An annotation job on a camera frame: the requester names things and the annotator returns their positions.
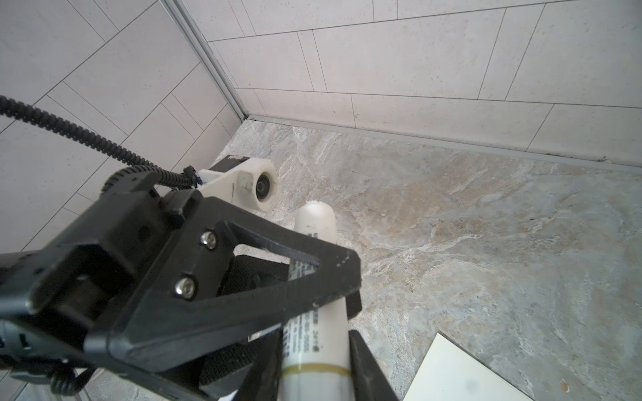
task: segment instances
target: brown spot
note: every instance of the brown spot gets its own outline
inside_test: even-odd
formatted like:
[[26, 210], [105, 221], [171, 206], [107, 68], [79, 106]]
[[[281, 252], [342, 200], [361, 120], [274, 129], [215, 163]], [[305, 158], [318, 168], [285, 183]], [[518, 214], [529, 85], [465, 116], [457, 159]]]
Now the brown spot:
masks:
[[564, 390], [565, 393], [571, 391], [571, 388], [568, 386], [568, 384], [566, 384], [566, 381], [564, 379], [562, 379], [562, 381], [560, 382], [560, 387], [562, 388], [562, 390]]

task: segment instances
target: baseboard trim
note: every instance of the baseboard trim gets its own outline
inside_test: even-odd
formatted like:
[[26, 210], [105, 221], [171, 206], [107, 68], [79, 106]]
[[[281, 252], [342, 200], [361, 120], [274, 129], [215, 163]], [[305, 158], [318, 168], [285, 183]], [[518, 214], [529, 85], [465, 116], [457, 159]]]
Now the baseboard trim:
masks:
[[497, 155], [497, 156], [525, 158], [529, 160], [538, 160], [541, 162], [569, 164], [572, 166], [586, 167], [589, 169], [603, 169], [603, 170], [609, 170], [609, 171], [620, 171], [622, 173], [633, 173], [633, 174], [642, 175], [642, 167], [627, 166], [625, 164], [597, 162], [594, 160], [584, 160], [582, 158], [572, 158], [572, 157], [564, 157], [564, 156], [543, 155], [541, 153], [493, 148], [491, 146], [464, 144], [460, 142], [442, 141], [439, 139], [415, 137], [412, 135], [401, 135], [398, 133], [362, 130], [360, 128], [349, 128], [349, 127], [338, 126], [338, 125], [309, 123], [307, 121], [289, 120], [289, 119], [276, 118], [276, 117], [265, 117], [262, 115], [255, 115], [255, 114], [250, 115], [248, 119], [254, 120], [254, 121], [262, 121], [264, 123], [275, 123], [275, 124], [283, 124], [288, 126], [298, 126], [302, 128], [311, 128], [313, 130], [349, 133], [352, 135], [361, 135], [362, 137], [387, 139], [389, 141], [409, 142], [409, 143], [415, 143], [420, 145], [436, 146], [438, 148], [473, 151], [473, 152], [480, 152], [480, 153], [488, 153], [488, 154]]

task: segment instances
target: white board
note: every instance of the white board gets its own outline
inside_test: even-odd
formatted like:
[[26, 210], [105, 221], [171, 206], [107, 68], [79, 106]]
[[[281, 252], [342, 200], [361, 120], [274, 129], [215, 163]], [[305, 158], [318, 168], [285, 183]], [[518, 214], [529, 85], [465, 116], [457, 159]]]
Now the white board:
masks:
[[404, 401], [530, 401], [530, 398], [437, 334]]

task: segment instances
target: black corrugated tube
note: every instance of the black corrugated tube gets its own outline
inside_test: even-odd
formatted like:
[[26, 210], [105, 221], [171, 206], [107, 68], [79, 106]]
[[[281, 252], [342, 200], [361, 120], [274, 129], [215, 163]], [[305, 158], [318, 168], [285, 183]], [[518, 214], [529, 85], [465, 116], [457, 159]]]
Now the black corrugated tube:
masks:
[[127, 174], [140, 173], [143, 171], [156, 171], [160, 173], [159, 184], [166, 187], [188, 189], [195, 186], [192, 178], [184, 173], [174, 173], [162, 169], [149, 160], [128, 151], [119, 144], [108, 140], [95, 132], [58, 117], [55, 114], [47, 113], [37, 107], [25, 105], [21, 101], [7, 98], [0, 95], [0, 114], [12, 117], [25, 123], [36, 125], [47, 131], [55, 132], [63, 137], [73, 139], [92, 149], [98, 150], [114, 159], [121, 161], [131, 167], [126, 167], [114, 173], [103, 186], [102, 191], [112, 187], [120, 178]]

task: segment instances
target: gray marble countertop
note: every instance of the gray marble countertop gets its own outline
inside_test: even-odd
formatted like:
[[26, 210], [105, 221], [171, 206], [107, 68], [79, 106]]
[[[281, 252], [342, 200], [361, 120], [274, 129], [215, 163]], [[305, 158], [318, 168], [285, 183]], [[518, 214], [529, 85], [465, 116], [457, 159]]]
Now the gray marble countertop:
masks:
[[222, 154], [274, 162], [275, 223], [334, 208], [400, 399], [438, 331], [536, 401], [642, 399], [642, 176], [257, 121]]

